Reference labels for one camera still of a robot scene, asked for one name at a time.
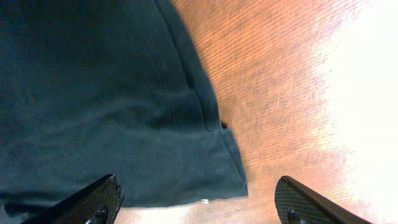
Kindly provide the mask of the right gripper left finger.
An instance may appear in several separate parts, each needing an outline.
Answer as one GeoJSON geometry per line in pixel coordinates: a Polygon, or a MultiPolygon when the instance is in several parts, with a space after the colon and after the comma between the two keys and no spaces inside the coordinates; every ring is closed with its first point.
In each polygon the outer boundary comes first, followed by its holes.
{"type": "Polygon", "coordinates": [[[113,224],[124,201],[114,174],[107,174],[23,224],[113,224]]]}

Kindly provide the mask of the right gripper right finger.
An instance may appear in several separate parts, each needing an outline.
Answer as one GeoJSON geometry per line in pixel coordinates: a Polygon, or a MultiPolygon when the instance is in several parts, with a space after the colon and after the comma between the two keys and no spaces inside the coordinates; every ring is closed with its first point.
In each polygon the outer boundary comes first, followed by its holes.
{"type": "Polygon", "coordinates": [[[283,224],[370,224],[287,175],[276,185],[274,202],[283,224]]]}

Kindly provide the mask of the dark green black t-shirt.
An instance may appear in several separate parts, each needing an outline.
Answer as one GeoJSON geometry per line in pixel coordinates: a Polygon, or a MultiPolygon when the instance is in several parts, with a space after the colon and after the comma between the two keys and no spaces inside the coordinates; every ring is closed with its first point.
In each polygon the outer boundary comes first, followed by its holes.
{"type": "Polygon", "coordinates": [[[238,145],[170,1],[1,2],[1,203],[106,174],[125,207],[248,195],[238,145]]]}

